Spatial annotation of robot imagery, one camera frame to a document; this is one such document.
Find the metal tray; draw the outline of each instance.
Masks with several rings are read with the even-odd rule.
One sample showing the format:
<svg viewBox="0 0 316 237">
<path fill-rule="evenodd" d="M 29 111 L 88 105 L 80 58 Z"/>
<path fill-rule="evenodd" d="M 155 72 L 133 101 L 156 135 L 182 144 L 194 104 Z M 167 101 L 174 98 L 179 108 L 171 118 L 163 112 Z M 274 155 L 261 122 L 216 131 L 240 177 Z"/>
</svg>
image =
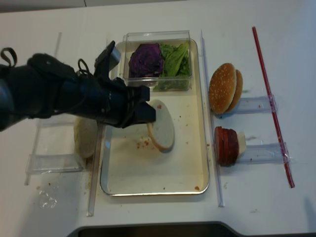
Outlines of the metal tray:
<svg viewBox="0 0 316 237">
<path fill-rule="evenodd" d="M 123 49 L 122 43 L 117 48 Z M 191 40 L 191 59 L 193 77 L 188 91 L 151 92 L 151 99 L 163 101 L 174 120 L 172 151 L 158 151 L 148 137 L 145 124 L 125 129 L 104 127 L 100 186 L 108 195 L 193 195 L 208 188 L 198 47 L 194 40 Z M 113 70 L 112 78 L 119 75 L 120 68 L 119 64 Z"/>
</svg>

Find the robotic arm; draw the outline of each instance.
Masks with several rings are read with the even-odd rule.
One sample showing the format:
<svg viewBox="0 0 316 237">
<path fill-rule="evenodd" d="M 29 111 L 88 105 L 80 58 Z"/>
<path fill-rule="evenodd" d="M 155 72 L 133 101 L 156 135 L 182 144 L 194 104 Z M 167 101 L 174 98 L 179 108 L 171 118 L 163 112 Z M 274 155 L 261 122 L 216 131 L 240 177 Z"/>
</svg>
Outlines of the robotic arm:
<svg viewBox="0 0 316 237">
<path fill-rule="evenodd" d="M 13 58 L 13 65 L 5 55 Z M 156 120 L 156 111 L 146 103 L 146 86 L 126 86 L 122 79 L 109 79 L 109 71 L 119 63 L 120 53 L 112 41 L 95 61 L 92 75 L 78 60 L 79 71 L 47 54 L 34 54 L 27 65 L 16 67 L 12 48 L 4 48 L 0 65 L 0 131 L 29 118 L 47 119 L 68 113 L 125 128 Z"/>
</svg>

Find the purple cabbage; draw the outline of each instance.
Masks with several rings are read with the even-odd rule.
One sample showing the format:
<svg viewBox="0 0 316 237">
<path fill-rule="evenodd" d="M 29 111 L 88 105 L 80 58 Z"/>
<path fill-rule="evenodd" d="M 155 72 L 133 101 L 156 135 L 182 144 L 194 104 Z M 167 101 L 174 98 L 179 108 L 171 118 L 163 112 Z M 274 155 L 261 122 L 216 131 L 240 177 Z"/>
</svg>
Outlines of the purple cabbage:
<svg viewBox="0 0 316 237">
<path fill-rule="evenodd" d="M 158 43 L 143 43 L 130 57 L 129 78 L 159 77 L 163 59 Z"/>
</svg>

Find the white tabletop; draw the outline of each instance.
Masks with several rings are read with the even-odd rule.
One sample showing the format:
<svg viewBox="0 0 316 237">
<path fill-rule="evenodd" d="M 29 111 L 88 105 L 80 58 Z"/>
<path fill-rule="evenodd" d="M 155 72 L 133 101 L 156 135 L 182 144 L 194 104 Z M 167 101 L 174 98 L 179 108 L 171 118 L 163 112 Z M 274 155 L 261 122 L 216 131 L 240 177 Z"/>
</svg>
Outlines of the white tabletop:
<svg viewBox="0 0 316 237">
<path fill-rule="evenodd" d="M 56 237 L 87 226 L 183 222 L 222 222 L 244 235 L 316 232 L 315 10 L 312 0 L 192 0 L 1 14 L 0 47 L 12 46 L 19 65 L 35 52 L 54 55 L 61 32 L 57 58 L 75 68 L 79 57 L 93 68 L 106 41 L 120 42 L 128 32 L 190 30 L 199 45 L 202 30 L 210 74 L 227 60 L 246 75 L 262 75 L 254 57 L 256 26 L 296 185 L 289 188 L 282 165 L 236 165 L 223 172 L 226 206 L 220 208 L 211 166 L 202 195 L 115 198 L 98 188 L 94 216 L 86 217 L 86 173 L 32 176 L 24 186 L 35 137 L 35 121 L 26 120 L 0 133 L 1 235 Z M 41 207 L 40 191 L 55 207 Z"/>
</svg>

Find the red stick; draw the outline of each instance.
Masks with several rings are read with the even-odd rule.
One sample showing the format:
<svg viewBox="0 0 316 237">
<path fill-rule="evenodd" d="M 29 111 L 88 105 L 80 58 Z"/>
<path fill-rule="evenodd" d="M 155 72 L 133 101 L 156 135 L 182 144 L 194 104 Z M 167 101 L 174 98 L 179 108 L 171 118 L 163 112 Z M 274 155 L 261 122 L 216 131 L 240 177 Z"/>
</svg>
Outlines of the red stick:
<svg viewBox="0 0 316 237">
<path fill-rule="evenodd" d="M 256 31 L 255 27 L 252 27 L 252 32 L 253 32 L 253 36 L 254 36 L 255 42 L 256 42 L 256 47 L 257 47 L 257 52 L 258 52 L 259 61 L 260 61 L 260 65 L 261 65 L 261 70 L 262 70 L 262 74 L 263 74 L 263 79 L 265 81 L 267 94 L 268 94 L 268 97 L 269 97 L 269 100 L 270 100 L 270 106 L 271 106 L 271 109 L 272 109 L 273 120 L 275 122 L 276 134 L 277 134 L 278 142 L 280 143 L 280 146 L 281 146 L 281 152 L 282 152 L 282 155 L 283 155 L 283 161 L 284 161 L 284 168 L 285 168 L 286 177 L 287 177 L 288 183 L 290 185 L 290 188 L 294 188 L 295 184 L 294 184 L 294 181 L 293 181 L 293 178 L 292 178 L 290 165 L 288 163 L 287 150 L 285 148 L 285 145 L 284 145 L 284 142 L 283 142 L 283 138 L 282 138 L 281 129 L 280 129 L 280 125 L 279 125 L 278 120 L 277 120 L 276 108 L 275 108 L 275 104 L 273 102 L 273 97 L 272 97 L 272 93 L 271 93 L 271 89 L 270 89 L 270 85 L 269 85 L 269 81 L 268 81 L 268 76 L 267 76 L 265 64 L 263 62 L 263 57 L 262 57 L 262 53 L 261 53 L 261 49 L 260 49 L 260 45 L 259 45 L 259 39 L 258 39 L 258 35 L 257 35 L 257 31 Z"/>
</svg>

